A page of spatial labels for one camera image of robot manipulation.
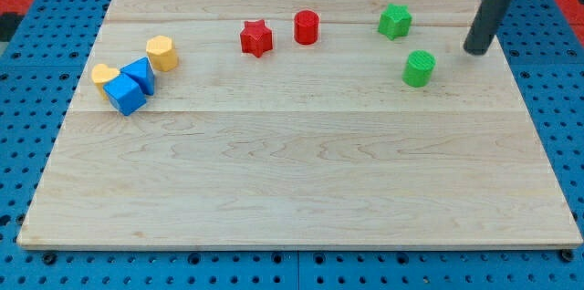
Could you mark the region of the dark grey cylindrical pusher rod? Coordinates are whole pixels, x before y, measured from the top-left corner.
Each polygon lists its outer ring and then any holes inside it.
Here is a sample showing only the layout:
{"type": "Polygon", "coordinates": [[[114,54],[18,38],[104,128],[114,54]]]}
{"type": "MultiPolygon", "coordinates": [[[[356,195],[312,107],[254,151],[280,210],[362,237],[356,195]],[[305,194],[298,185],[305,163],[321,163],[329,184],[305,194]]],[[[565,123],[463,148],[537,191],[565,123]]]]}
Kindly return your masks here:
{"type": "Polygon", "coordinates": [[[464,51],[483,56],[491,46],[512,0],[482,0],[464,41],[464,51]]]}

